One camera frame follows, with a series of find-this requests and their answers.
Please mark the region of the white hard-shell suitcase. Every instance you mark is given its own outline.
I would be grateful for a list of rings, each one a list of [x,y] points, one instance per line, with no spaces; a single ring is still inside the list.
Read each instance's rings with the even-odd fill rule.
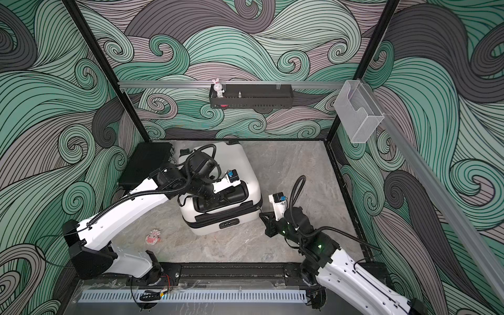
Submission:
[[[183,220],[197,236],[258,219],[262,207],[259,181],[237,141],[180,150],[188,158],[190,186],[177,198]]]

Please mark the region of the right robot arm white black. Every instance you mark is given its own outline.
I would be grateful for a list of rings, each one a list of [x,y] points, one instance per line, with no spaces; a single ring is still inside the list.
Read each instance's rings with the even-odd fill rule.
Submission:
[[[354,236],[333,227],[312,226],[302,208],[295,205],[306,179],[302,175],[296,180],[289,197],[281,192],[271,194],[273,210],[259,215],[268,237],[283,237],[304,257],[304,282],[335,293],[362,314],[427,314],[422,301],[408,299],[378,280],[327,233],[337,232],[351,240]]]

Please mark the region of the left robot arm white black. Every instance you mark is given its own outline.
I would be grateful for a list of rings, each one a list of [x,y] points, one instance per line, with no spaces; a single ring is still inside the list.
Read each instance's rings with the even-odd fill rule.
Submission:
[[[70,261],[77,275],[91,280],[103,274],[121,274],[148,285],[158,283],[163,269],[151,251],[130,253],[116,249],[112,239],[124,228],[171,198],[191,194],[207,206],[217,205],[220,193],[240,184],[235,169],[223,172],[215,154],[202,146],[181,164],[171,162],[152,171],[139,186],[98,214],[62,226]]]

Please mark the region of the black briefcase case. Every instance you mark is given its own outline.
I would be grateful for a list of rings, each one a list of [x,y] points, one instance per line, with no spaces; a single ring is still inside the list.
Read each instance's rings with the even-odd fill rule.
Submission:
[[[171,143],[138,144],[118,180],[119,188],[126,191],[136,188],[151,173],[171,163],[173,154]]]

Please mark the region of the pink small toy sticker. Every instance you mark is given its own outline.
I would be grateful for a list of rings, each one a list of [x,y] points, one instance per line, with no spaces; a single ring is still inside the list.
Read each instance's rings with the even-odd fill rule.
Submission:
[[[150,233],[145,237],[145,242],[148,245],[156,245],[160,241],[161,231],[158,229],[153,229]]]

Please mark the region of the white bunny figurine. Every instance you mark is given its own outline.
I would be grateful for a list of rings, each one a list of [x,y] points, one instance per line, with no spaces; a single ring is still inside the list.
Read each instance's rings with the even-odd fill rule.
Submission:
[[[225,90],[219,78],[213,80],[213,90],[215,91],[217,98],[224,97]]]

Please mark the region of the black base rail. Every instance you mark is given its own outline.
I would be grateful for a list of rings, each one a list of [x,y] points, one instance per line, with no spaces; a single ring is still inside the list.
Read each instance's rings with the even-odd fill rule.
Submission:
[[[286,286],[317,286],[316,276],[321,274],[319,267],[310,262],[303,261],[287,263],[154,263],[148,268],[143,276],[135,276],[132,271],[113,271],[101,263],[76,263],[74,265],[78,276],[83,280],[91,280],[98,277],[130,276],[127,282],[132,286],[147,287],[176,287],[183,283],[196,282],[198,280],[209,281],[253,281],[266,280],[279,282]]]

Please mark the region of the black wall shelf tray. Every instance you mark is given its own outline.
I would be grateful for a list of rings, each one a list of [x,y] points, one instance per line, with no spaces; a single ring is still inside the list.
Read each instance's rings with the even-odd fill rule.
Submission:
[[[272,110],[293,106],[291,85],[226,83],[224,90],[224,97],[217,98],[211,86],[209,102],[212,108]]]

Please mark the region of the clear acrylic wall holder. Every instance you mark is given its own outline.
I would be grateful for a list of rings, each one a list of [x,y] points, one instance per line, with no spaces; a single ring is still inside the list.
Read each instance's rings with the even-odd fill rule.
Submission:
[[[334,109],[351,143],[366,143],[384,119],[373,89],[361,80],[347,80]]]

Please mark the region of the right aluminium wall rail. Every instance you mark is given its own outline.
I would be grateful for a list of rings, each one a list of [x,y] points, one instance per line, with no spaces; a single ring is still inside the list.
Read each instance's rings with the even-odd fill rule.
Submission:
[[[462,208],[458,206],[455,199],[452,198],[433,170],[402,134],[401,128],[392,118],[392,115],[386,113],[383,109],[373,89],[363,80],[358,80],[358,82],[364,86],[364,90],[371,99],[371,103],[383,116],[382,124],[384,128],[391,136],[398,150],[405,157],[405,160],[412,166],[418,181],[425,188],[429,198],[441,210],[448,224],[453,228],[468,254],[470,254],[482,275],[493,289],[493,292],[500,301],[503,301],[503,266],[499,259],[483,240],[480,233],[469,222]]]

